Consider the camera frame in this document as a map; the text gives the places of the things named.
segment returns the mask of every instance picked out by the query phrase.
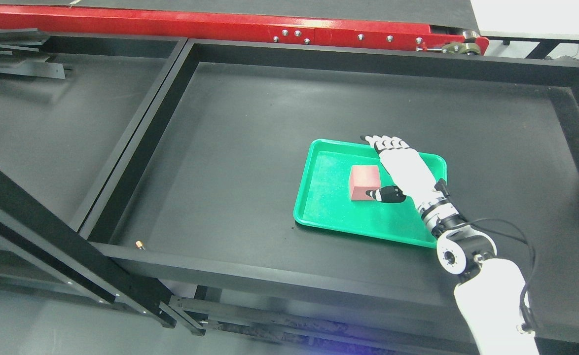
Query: robotic arm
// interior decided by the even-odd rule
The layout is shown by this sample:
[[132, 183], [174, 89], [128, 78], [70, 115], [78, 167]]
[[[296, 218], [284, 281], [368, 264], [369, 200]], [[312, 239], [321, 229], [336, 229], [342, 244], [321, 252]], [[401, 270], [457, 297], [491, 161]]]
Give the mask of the robotic arm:
[[[524, 330], [528, 315], [520, 309], [520, 297], [525, 282], [517, 265], [496, 257], [492, 238], [458, 212], [445, 181], [435, 181], [418, 151], [397, 137], [366, 136], [364, 140], [375, 148], [398, 189], [413, 199], [425, 226], [437, 238], [441, 266], [460, 277], [454, 297], [481, 355], [538, 354], [534, 333]], [[367, 195], [394, 202], [393, 191], [398, 193], [387, 186]]]

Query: red block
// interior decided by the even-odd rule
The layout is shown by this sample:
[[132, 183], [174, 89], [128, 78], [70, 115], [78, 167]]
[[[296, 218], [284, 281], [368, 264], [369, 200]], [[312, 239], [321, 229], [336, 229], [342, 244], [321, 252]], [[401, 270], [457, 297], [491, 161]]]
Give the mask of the red block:
[[378, 166], [354, 165], [351, 167], [351, 176], [349, 177], [351, 201], [374, 201], [366, 195], [366, 192], [381, 187], [382, 181], [379, 178]]

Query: black frame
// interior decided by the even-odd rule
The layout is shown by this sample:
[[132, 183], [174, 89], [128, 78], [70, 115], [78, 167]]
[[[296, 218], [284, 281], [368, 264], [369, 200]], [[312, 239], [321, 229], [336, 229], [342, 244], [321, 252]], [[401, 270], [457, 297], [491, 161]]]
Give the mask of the black frame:
[[[113, 53], [125, 53], [125, 46], [121, 48], [123, 52], [114, 50]], [[72, 228], [0, 172], [0, 244], [8, 245], [19, 256], [39, 263], [38, 266], [47, 271], [60, 273], [58, 279], [70, 277], [75, 283], [78, 281], [83, 285], [81, 292], [92, 294], [94, 299], [112, 303], [114, 295], [121, 294], [123, 303], [138, 312], [150, 312], [166, 326], [174, 324], [174, 317], [162, 312], [166, 310], [165, 304], [173, 308], [172, 295], [154, 277], [233, 290], [262, 289], [269, 296], [284, 297], [292, 293], [300, 295], [299, 299], [334, 299], [360, 307], [375, 301], [384, 308], [410, 306], [406, 300], [418, 294], [403, 294], [397, 300], [390, 297], [393, 290], [378, 285], [279, 270], [270, 272], [248, 265], [108, 244], [179, 99], [202, 61], [567, 87], [579, 106], [579, 63], [189, 40], [181, 52], [172, 52], [168, 66], [163, 68], [164, 79], [154, 84], [155, 95], [143, 101], [143, 110], [137, 112], [134, 126], [130, 124], [116, 146], [93, 185], [93, 193], [84, 201], [82, 213], [75, 216]], [[579, 153], [574, 158], [579, 166]], [[459, 317], [438, 307], [420, 312], [425, 312], [427, 319]], [[190, 329], [199, 330], [197, 326]]]

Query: wire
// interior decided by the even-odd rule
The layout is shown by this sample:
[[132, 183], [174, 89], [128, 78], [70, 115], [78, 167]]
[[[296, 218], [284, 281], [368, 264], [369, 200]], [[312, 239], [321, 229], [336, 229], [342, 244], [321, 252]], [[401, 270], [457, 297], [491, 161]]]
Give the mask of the wire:
[[[520, 234], [520, 237], [517, 236], [513, 236], [511, 234], [506, 234], [503, 232], [499, 232], [499, 231], [495, 231], [493, 229], [489, 229], [489, 228], [485, 228], [485, 227], [481, 227], [479, 225], [477, 225], [477, 223], [479, 222], [484, 222], [484, 221], [496, 221], [496, 222], [503, 222], [505, 224], [510, 225], [511, 227], [515, 228], [515, 230], [517, 230], [517, 232]], [[533, 317], [533, 312], [531, 311], [530, 307], [526, 306], [526, 292], [528, 292], [528, 288], [531, 285], [531, 280], [533, 279], [533, 274], [535, 274], [535, 270], [537, 268], [538, 265], [538, 259], [536, 258], [536, 254], [535, 254], [535, 248], [533, 247], [533, 245], [531, 243], [529, 243], [528, 239], [526, 238], [526, 235], [524, 234], [524, 232], [522, 232], [522, 230], [517, 227], [517, 225], [513, 224], [512, 222], [509, 222], [508, 220], [504, 220], [501, 218], [479, 218], [476, 220], [472, 220], [470, 222], [466, 222], [464, 224], [460, 224], [460, 225], [456, 225], [454, 227], [451, 228], [447, 228], [445, 229], [445, 231], [452, 231], [454, 229], [460, 229], [462, 227], [466, 227], [467, 225], [471, 225], [472, 227], [476, 227], [477, 229], [483, 231], [483, 232], [490, 232], [493, 234], [497, 234], [500, 236], [504, 236], [507, 238], [510, 238], [512, 240], [515, 241], [519, 241], [520, 243], [523, 243], [526, 245], [526, 247], [528, 247], [529, 250], [529, 258], [531, 259], [531, 272], [529, 273], [529, 276], [527, 277], [525, 283], [524, 283], [524, 287], [522, 287], [522, 292], [520, 292], [520, 310], [522, 312], [522, 315], [524, 317], [524, 323], [526, 325], [525, 330], [531, 330], [531, 329], [535, 329], [535, 318]]]

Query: black metal bar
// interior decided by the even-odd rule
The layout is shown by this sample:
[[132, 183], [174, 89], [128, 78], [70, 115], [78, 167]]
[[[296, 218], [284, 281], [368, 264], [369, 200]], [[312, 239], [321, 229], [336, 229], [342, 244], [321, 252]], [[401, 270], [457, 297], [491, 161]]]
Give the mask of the black metal bar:
[[276, 342], [281, 344], [291, 344], [304, 348], [318, 349], [320, 351], [334, 351], [337, 353], [351, 355], [412, 355], [420, 353], [409, 353], [407, 351], [394, 351], [391, 349], [381, 348], [377, 344], [370, 342], [349, 341], [325, 339], [321, 337], [312, 337], [301, 335], [283, 330], [276, 330], [267, 326], [248, 326], [228, 323], [224, 321], [210, 321], [205, 328], [220, 330], [223, 332], [243, 334], [249, 337], [263, 341]]
[[555, 47], [559, 45], [562, 41], [547, 39], [542, 40], [540, 44], [537, 45], [531, 52], [526, 56], [528, 59], [544, 59], [548, 54], [552, 52]]
[[67, 285], [14, 253], [3, 250], [0, 250], [0, 277], [20, 281], [35, 281], [51, 286]]
[[205, 313], [215, 319], [217, 317], [230, 317], [231, 319], [240, 319], [260, 324], [285, 326], [296, 330], [303, 330], [308, 334], [316, 334], [315, 336], [328, 334], [352, 339], [364, 339], [367, 341], [379, 342], [381, 344], [390, 344], [391, 349], [397, 349], [397, 346], [403, 346], [406, 350], [414, 348], [416, 351], [421, 353], [476, 353], [476, 346], [469, 343], [448, 341], [409, 333], [392, 332], [378, 328], [368, 328], [366, 326], [352, 325], [338, 321], [313, 319], [310, 317], [257, 310], [255, 308], [225, 305], [201, 299], [173, 296], [169, 306], [174, 310], [182, 310], [182, 312], [186, 310], [190, 312]]
[[0, 237], [0, 244], [41, 260], [105, 301], [121, 297], [163, 326], [175, 326], [175, 320], [159, 308], [160, 301], [168, 302], [172, 296], [168, 288], [156, 279], [130, 275], [1, 171]]
[[136, 310], [130, 308], [130, 306], [124, 303], [114, 302], [114, 303], [96, 303], [93, 299], [86, 296], [80, 296], [77, 294], [69, 294], [65, 292], [55, 292], [54, 290], [47, 290], [43, 288], [28, 287], [25, 285], [16, 285], [6, 283], [3, 278], [0, 277], [0, 291], [8, 292], [13, 294], [22, 294], [25, 296], [39, 297], [43, 299], [50, 299], [52, 301], [60, 301], [73, 303], [75, 305], [96, 307], [106, 310], [116, 310], [120, 312], [130, 313], [137, 315]]
[[101, 303], [112, 303], [114, 296], [95, 285], [86, 277], [68, 267], [51, 254], [48, 254], [37, 245], [26, 240], [6, 225], [0, 223], [0, 245], [4, 245], [8, 250], [14, 252], [24, 260], [48, 272], [62, 283], [83, 292], [94, 301]]
[[[98, 43], [100, 43], [98, 47], [103, 47], [104, 45], [104, 43], [102, 43], [101, 38], [83, 38], [82, 36], [64, 36], [64, 37], [54, 36], [53, 38], [55, 38], [55, 40], [58, 40], [56, 46], [53, 47], [53, 49], [55, 50], [65, 49], [73, 52], [75, 51], [80, 52], [82, 48], [90, 47], [89, 41], [85, 43], [86, 45], [81, 45], [82, 43], [86, 42], [86, 40], [98, 40]], [[133, 42], [134, 40], [126, 38], [109, 38], [109, 41], [107, 43], [108, 45], [115, 45], [116, 43], [118, 43], [117, 41], [122, 41], [123, 45], [119, 44], [119, 46], [127, 47], [126, 50], [138, 50], [138, 48], [143, 48], [143, 46], [139, 45], [139, 43]], [[100, 203], [100, 196], [102, 195], [109, 196], [109, 193], [111, 193], [111, 191], [108, 191], [104, 187], [104, 185], [107, 183], [109, 179], [118, 179], [118, 176], [113, 174], [113, 169], [122, 159], [122, 155], [125, 152], [125, 149], [130, 143], [130, 140], [134, 136], [135, 132], [139, 128], [141, 128], [143, 124], [146, 125], [148, 121], [151, 121], [152, 116], [149, 115], [148, 117], [147, 110], [149, 109], [149, 106], [154, 102], [154, 98], [156, 97], [158, 91], [165, 82], [165, 78], [168, 76], [170, 70], [172, 70], [174, 62], [176, 61], [179, 54], [182, 52], [182, 48], [186, 43], [186, 38], [183, 38], [176, 43], [173, 43], [173, 38], [170, 38], [170, 40], [162, 40], [159, 42], [161, 43], [161, 45], [172, 47], [171, 54], [167, 58], [165, 65], [162, 67], [156, 79], [154, 80], [154, 83], [152, 83], [151, 87], [147, 91], [145, 98], [143, 98], [143, 101], [141, 101], [141, 103], [139, 104], [138, 109], [134, 113], [134, 117], [132, 117], [127, 128], [125, 128], [125, 131], [123, 131], [121, 138], [119, 139], [116, 146], [114, 146], [114, 149], [112, 150], [112, 153], [110, 154], [109, 158], [103, 164], [102, 171], [100, 171], [99, 175], [94, 180], [93, 186], [91, 186], [90, 191], [86, 194], [86, 198], [84, 198], [84, 201], [78, 207], [75, 216], [73, 216], [72, 221], [69, 223], [70, 227], [78, 231], [79, 234], [84, 238], [87, 238], [89, 234], [89, 231], [88, 232], [84, 231], [84, 226], [87, 224], [89, 225], [87, 229], [91, 229], [94, 224], [94, 221], [93, 224], [91, 224], [90, 221], [87, 221], [89, 214], [92, 211], [95, 211], [96, 213], [101, 213], [103, 207], [105, 206], [105, 202]], [[115, 52], [115, 53], [118, 55], [129, 54], [127, 52], [123, 53]]]
[[129, 141], [128, 147], [120, 157], [120, 162], [112, 171], [112, 178], [104, 186], [96, 204], [103, 204], [100, 213], [91, 213], [87, 220], [91, 220], [89, 231], [90, 241], [106, 242], [114, 232], [114, 228], [125, 211], [134, 189], [138, 185], [145, 168], [156, 149], [173, 111], [177, 107], [189, 80], [197, 68], [199, 59], [191, 53], [192, 45], [183, 48], [182, 54], [173, 64], [173, 69], [163, 83], [163, 87], [156, 94], [154, 104], [147, 110], [151, 120], [143, 122]]
[[160, 309], [166, 312], [168, 315], [173, 317], [180, 322], [189, 332], [193, 335], [197, 335], [198, 337], [203, 337], [206, 334], [206, 330], [202, 328], [200, 323], [198, 323], [195, 319], [191, 318], [187, 312], [180, 310], [174, 310], [169, 305], [166, 305], [164, 302], [160, 303]]

